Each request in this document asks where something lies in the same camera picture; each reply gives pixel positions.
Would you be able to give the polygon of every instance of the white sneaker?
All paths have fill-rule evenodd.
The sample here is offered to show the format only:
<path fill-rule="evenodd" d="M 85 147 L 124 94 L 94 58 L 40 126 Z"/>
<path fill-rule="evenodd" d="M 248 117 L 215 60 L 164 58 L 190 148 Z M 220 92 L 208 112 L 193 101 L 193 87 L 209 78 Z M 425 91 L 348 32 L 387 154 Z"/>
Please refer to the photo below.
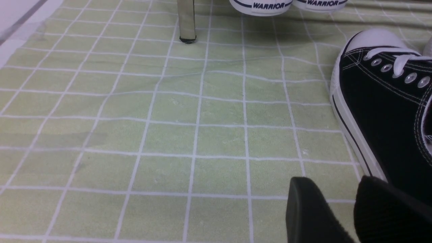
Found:
<path fill-rule="evenodd" d="M 229 0 L 239 12 L 252 16 L 275 16 L 285 13 L 292 0 Z"/>
<path fill-rule="evenodd" d="M 348 0 L 294 0 L 293 5 L 305 11 L 332 13 L 345 7 Z"/>

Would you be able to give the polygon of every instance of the black canvas sneaker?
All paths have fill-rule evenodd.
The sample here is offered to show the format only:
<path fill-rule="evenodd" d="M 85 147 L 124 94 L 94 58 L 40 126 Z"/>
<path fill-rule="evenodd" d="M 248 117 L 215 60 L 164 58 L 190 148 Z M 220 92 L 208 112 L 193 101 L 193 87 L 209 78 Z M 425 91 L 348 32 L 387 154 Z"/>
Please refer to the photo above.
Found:
<path fill-rule="evenodd" d="M 432 206 L 432 57 L 370 29 L 337 58 L 330 102 L 366 175 Z"/>

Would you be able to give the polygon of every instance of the green tile floor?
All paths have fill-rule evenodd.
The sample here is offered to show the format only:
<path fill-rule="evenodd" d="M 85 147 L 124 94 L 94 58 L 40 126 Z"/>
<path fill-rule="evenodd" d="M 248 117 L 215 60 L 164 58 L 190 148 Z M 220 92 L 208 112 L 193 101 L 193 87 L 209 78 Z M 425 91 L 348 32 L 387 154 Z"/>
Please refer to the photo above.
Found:
<path fill-rule="evenodd" d="M 354 235 L 363 172 L 329 104 L 335 58 L 371 26 L 421 48 L 431 5 L 195 11 L 184 45 L 175 0 L 65 0 L 0 69 L 1 243 L 283 243 L 292 176 Z"/>

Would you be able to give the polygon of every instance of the white rubber toe cap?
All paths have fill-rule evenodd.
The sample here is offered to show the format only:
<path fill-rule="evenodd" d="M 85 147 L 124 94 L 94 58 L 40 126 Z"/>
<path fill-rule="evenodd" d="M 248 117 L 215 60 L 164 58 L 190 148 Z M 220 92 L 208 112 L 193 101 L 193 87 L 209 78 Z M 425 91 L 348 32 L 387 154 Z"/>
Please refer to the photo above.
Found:
<path fill-rule="evenodd" d="M 356 35 L 348 45 L 346 51 L 375 46 L 408 48 L 397 35 L 386 29 L 368 29 Z"/>

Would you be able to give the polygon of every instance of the black rubber foot cap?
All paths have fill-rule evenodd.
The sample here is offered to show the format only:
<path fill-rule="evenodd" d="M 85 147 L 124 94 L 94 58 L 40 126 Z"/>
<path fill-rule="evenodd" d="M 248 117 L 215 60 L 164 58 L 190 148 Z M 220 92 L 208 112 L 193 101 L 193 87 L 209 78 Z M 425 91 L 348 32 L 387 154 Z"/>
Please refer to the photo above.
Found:
<path fill-rule="evenodd" d="M 182 37 L 180 37 L 181 42 L 185 43 L 185 44 L 192 44 L 195 43 L 197 37 L 195 36 L 195 39 L 183 39 Z"/>

